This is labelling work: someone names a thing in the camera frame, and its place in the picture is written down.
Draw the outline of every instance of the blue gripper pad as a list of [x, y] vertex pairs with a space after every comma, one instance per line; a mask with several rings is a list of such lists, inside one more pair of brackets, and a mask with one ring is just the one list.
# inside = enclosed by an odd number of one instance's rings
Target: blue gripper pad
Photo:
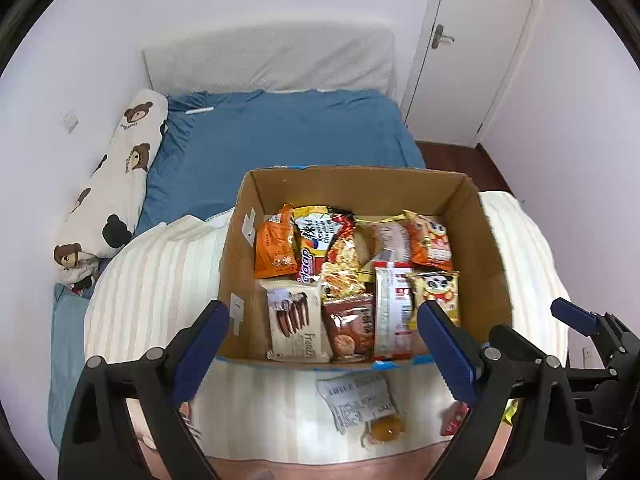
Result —
[[418, 309], [418, 332], [438, 365], [438, 370], [447, 383], [451, 395], [470, 408], [474, 407], [478, 398], [474, 386], [476, 382], [474, 369], [444, 323], [426, 303]]
[[551, 315], [583, 336], [588, 337], [598, 333], [598, 319], [591, 312], [581, 309], [564, 298], [552, 301]]
[[174, 371], [172, 405], [178, 407], [195, 397], [202, 380], [229, 328], [229, 310], [225, 304], [217, 305], [195, 335]]

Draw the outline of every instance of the striped blanket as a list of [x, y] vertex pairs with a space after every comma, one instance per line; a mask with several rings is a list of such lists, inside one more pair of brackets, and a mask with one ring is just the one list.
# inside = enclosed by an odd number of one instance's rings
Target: striped blanket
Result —
[[[537, 226], [517, 200], [503, 192], [481, 194], [506, 268], [514, 328], [543, 351], [564, 360], [567, 328], [548, 313], [568, 298]], [[98, 280], [85, 317], [87, 356], [108, 362], [138, 359], [166, 346], [218, 293], [219, 261], [231, 211], [202, 222], [184, 217], [136, 238]], [[395, 455], [445, 440], [442, 413], [453, 399], [433, 364], [386, 370], [398, 410], [407, 423], [398, 441], [361, 446], [362, 430], [345, 436], [316, 393], [316, 380], [339, 372], [252, 367], [215, 360], [192, 403], [192, 423], [207, 456], [272, 462], [329, 464]], [[148, 427], [132, 410], [136, 433]]]

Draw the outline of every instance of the wall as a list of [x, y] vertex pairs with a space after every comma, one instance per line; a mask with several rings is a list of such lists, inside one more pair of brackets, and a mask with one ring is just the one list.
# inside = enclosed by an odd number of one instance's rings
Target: wall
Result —
[[[427, 0], [55, 0], [0, 78], [0, 399], [34, 465], [55, 478], [46, 426], [56, 231], [130, 98], [148, 85], [140, 49], [239, 16], [374, 16], [396, 35], [397, 95]], [[79, 126], [62, 117], [74, 108]]]
[[[640, 333], [640, 71], [589, 0], [537, 0], [482, 145], [553, 250], [574, 303]], [[587, 340], [570, 335], [572, 364]]]

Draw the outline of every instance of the headboard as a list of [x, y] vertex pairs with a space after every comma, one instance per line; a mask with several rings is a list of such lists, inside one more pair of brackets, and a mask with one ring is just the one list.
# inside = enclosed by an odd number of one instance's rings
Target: headboard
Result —
[[143, 50], [154, 90], [177, 94], [395, 86], [394, 35], [381, 23], [285, 20], [211, 30]]

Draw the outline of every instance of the door handle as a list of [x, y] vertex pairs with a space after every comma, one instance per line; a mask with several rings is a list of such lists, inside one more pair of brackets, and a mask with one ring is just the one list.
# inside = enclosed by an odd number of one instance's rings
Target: door handle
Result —
[[441, 41], [444, 41], [444, 43], [453, 43], [454, 41], [456, 41], [456, 38], [454, 38], [453, 36], [446, 36], [445, 34], [443, 34], [443, 31], [443, 25], [438, 25], [436, 27], [436, 32], [434, 33], [433, 41], [431, 42], [431, 48], [437, 48], [440, 45]]

